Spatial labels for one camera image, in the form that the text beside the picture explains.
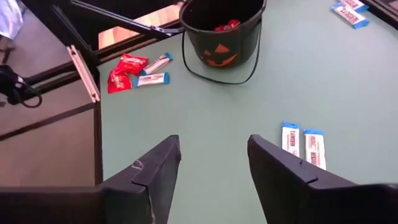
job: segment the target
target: floor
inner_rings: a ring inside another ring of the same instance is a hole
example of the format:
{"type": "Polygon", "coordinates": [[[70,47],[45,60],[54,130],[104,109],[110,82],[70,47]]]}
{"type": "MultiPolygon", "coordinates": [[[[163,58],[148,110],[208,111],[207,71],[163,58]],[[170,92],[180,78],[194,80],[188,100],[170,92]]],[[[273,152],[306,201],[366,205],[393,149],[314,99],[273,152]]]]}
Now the floor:
{"type": "MultiPolygon", "coordinates": [[[[159,26],[178,19],[180,5],[138,18],[159,26]]],[[[115,27],[99,34],[99,47],[137,35],[115,27]]],[[[70,61],[66,48],[31,13],[13,42],[16,49],[7,62],[23,77],[70,61]]],[[[89,103],[81,81],[43,95],[42,106],[0,107],[0,134],[89,103]]],[[[3,186],[91,186],[94,185],[93,111],[47,125],[0,142],[0,187],[3,186]]]]}

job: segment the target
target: black cable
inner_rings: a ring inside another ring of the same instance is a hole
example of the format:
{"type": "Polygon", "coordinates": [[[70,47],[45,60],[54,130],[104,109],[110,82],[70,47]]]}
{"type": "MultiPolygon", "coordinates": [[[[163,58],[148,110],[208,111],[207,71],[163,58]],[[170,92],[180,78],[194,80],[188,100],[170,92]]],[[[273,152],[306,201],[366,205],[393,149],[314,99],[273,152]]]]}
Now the black cable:
{"type": "Polygon", "coordinates": [[[186,67],[186,68],[188,69],[188,71],[191,72],[192,74],[194,74],[194,75],[196,75],[196,76],[198,76],[198,77],[200,77],[200,78],[202,78],[202,79],[204,79],[204,80],[211,81],[211,82],[215,82],[215,83],[219,83],[219,84],[225,84],[225,85],[240,85],[240,84],[246,83],[246,82],[249,81],[249,79],[251,79],[251,77],[253,76],[254,72],[256,71],[257,64],[258,64],[258,62],[259,62],[259,56],[260,56],[260,43],[261,43],[261,22],[260,22],[259,26],[260,26],[260,28],[259,28],[259,36],[258,36],[259,41],[258,41],[258,46],[257,46],[256,62],[254,62],[253,70],[251,71],[249,77],[248,77],[245,81],[243,81],[243,82],[238,82],[238,83],[223,82],[223,81],[215,80],[215,79],[212,79],[212,78],[203,76],[203,75],[199,75],[199,74],[197,74],[196,72],[192,71],[191,68],[188,67],[187,61],[185,60],[185,49],[184,49],[184,48],[185,48],[185,31],[184,31],[184,32],[182,32],[182,59],[183,59],[183,61],[184,61],[185,67],[186,67]]]}
{"type": "Polygon", "coordinates": [[[14,96],[20,104],[24,105],[26,108],[36,108],[36,107],[39,107],[43,103],[43,98],[40,95],[40,93],[37,92],[37,90],[32,88],[30,85],[27,85],[26,83],[21,83],[21,82],[17,82],[17,83],[22,86],[25,86],[34,96],[36,96],[39,99],[39,102],[36,105],[28,105],[25,103],[25,100],[22,99],[22,97],[20,96],[18,91],[13,89],[14,96]]]}

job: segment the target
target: trick-or-treat bucket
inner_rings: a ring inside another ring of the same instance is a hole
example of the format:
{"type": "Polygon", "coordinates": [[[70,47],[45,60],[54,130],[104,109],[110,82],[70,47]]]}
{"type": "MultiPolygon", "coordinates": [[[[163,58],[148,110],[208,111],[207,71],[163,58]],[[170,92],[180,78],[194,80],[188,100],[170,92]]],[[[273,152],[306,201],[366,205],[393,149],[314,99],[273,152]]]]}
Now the trick-or-treat bucket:
{"type": "Polygon", "coordinates": [[[203,63],[229,68],[247,61],[259,45],[265,8],[266,0],[188,0],[180,10],[180,22],[203,63]],[[240,25],[214,31],[232,19],[240,25]]]}

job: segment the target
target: jack-o'-lantern face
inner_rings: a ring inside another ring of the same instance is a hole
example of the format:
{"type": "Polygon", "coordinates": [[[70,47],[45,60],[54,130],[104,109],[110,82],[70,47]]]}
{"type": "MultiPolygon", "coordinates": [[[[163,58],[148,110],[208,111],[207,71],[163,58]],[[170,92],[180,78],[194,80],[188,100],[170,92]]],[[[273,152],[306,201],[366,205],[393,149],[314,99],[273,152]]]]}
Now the jack-o'-lantern face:
{"type": "Polygon", "coordinates": [[[205,50],[202,56],[202,60],[210,66],[224,67],[232,63],[235,60],[236,56],[238,55],[231,54],[229,48],[225,47],[222,44],[218,44],[216,50],[214,50],[213,53],[211,53],[209,50],[205,50]]]}

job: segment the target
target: wooden floor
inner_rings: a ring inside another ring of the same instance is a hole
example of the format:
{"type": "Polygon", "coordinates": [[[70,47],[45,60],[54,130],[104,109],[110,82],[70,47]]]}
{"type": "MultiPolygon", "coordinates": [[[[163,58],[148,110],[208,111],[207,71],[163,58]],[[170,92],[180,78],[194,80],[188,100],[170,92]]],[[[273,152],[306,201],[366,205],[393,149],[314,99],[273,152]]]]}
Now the wooden floor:
{"type": "MultiPolygon", "coordinates": [[[[180,11],[181,5],[182,3],[178,3],[176,5],[163,8],[146,16],[135,19],[135,21],[147,26],[160,26],[166,24],[178,19],[178,12],[180,11]]],[[[137,32],[127,30],[122,27],[114,27],[98,35],[98,47],[102,49],[124,39],[133,37],[137,34],[137,32]]]]}

